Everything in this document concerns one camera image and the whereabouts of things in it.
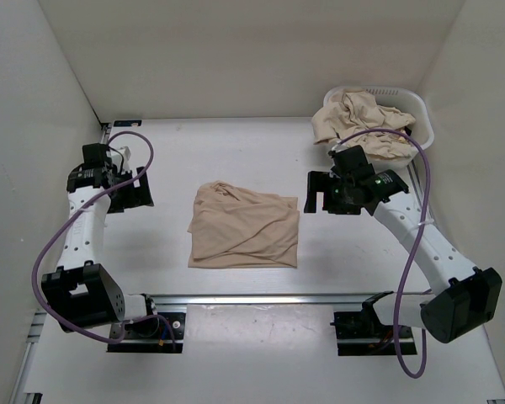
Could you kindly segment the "beige trousers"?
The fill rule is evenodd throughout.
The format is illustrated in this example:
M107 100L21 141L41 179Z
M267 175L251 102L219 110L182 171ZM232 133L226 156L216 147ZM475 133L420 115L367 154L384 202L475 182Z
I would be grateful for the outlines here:
M296 268L300 211L293 196L215 181L194 198L190 268Z

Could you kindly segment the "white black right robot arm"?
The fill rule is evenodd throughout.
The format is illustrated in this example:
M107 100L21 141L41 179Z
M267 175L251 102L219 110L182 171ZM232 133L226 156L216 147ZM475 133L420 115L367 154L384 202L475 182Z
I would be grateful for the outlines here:
M449 343L489 322L495 315L502 278L494 268L480 269L459 253L438 228L422 218L423 207L393 170L377 173L359 146L330 151L328 172L310 171L304 211L316 212L316 197L329 214L367 211L414 256L429 295L393 292L375 295L362 305L361 326L379 337L391 326L418 327Z

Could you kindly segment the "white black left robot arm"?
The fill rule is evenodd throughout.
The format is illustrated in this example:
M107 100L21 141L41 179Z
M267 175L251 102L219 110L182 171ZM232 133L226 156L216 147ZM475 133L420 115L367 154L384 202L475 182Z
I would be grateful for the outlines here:
M72 224L56 270L42 277L42 292L53 311L81 329L130 321L150 337L160 325L153 299L125 294L102 264L107 215L153 204L147 175L143 167L130 169L126 146L93 143L82 155L66 183Z

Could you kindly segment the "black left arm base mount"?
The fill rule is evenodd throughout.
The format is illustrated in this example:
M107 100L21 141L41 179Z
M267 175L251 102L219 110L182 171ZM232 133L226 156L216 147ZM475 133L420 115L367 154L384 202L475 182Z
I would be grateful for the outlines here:
M107 351L116 354L181 354L186 328L186 309L170 308L158 312L167 319L173 330L174 341L167 325L151 319L125 326L125 337L119 344L108 344Z

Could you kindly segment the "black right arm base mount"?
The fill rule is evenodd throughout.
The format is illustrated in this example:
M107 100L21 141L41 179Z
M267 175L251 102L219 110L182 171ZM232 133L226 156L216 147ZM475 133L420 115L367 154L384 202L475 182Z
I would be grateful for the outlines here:
M338 356L396 356L393 326L384 324L373 310L380 298L394 293L382 292L365 300L357 311L335 311L333 321Z

